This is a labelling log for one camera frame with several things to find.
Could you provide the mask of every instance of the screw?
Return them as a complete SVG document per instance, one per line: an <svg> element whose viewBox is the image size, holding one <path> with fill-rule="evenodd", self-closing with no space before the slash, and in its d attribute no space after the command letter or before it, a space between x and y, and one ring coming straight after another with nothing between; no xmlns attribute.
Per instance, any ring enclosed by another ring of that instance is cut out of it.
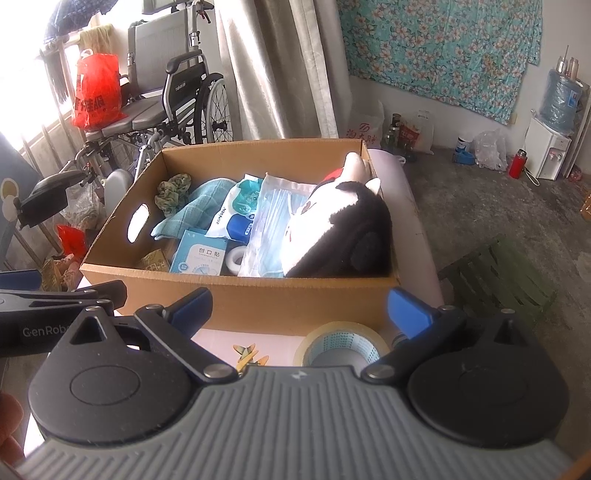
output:
<svg viewBox="0 0 591 480"><path fill-rule="evenodd" d="M375 364L368 366L365 369L365 373L369 378L373 378L374 380L386 380L394 376L395 370L390 365Z"/></svg>
<svg viewBox="0 0 591 480"><path fill-rule="evenodd" d="M234 373L234 369L226 364L211 364L203 369L203 375L208 378L226 378Z"/></svg>

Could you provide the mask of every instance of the plastic container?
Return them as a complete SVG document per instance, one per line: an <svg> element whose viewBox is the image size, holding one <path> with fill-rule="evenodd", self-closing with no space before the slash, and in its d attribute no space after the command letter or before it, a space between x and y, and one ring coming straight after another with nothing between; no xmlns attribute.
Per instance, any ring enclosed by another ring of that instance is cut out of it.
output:
<svg viewBox="0 0 591 480"><path fill-rule="evenodd" d="M580 84L556 70L550 70L539 119L561 134L571 134L582 93L583 87Z"/></svg>
<svg viewBox="0 0 591 480"><path fill-rule="evenodd" d="M457 138L456 152L469 152L473 140L474 135L468 132L462 132Z"/></svg>

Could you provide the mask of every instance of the concrete floor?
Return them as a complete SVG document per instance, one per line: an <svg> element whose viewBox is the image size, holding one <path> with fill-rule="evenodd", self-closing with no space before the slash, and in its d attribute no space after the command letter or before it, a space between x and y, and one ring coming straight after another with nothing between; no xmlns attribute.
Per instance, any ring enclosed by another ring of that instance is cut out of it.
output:
<svg viewBox="0 0 591 480"><path fill-rule="evenodd" d="M504 233L558 288L535 334L570 388L557 443L580 456L591 449L591 222L579 210L591 183L542 180L536 187L525 176L514 180L451 158L440 150L404 167L436 267Z"/></svg>

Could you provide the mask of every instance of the wheelchair armrest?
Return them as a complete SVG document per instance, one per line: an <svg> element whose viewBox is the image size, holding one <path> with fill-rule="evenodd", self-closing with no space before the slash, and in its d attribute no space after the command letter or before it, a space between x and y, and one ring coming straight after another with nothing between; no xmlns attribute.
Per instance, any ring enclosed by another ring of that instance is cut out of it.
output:
<svg viewBox="0 0 591 480"><path fill-rule="evenodd" d="M203 52L201 50L195 50L188 51L187 53L183 53L182 55L170 59L166 64L166 73L168 73L169 75L176 73L178 67L181 65L182 62L195 59L200 55L203 55Z"/></svg>

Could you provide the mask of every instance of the box handle hole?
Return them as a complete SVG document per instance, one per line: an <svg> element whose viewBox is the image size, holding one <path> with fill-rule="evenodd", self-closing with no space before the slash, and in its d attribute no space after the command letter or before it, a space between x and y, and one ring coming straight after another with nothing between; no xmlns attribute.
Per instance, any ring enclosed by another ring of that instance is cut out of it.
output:
<svg viewBox="0 0 591 480"><path fill-rule="evenodd" d="M149 216L150 210L148 206L142 203L131 217L127 228L127 240L134 243L138 239L139 233L148 221Z"/></svg>

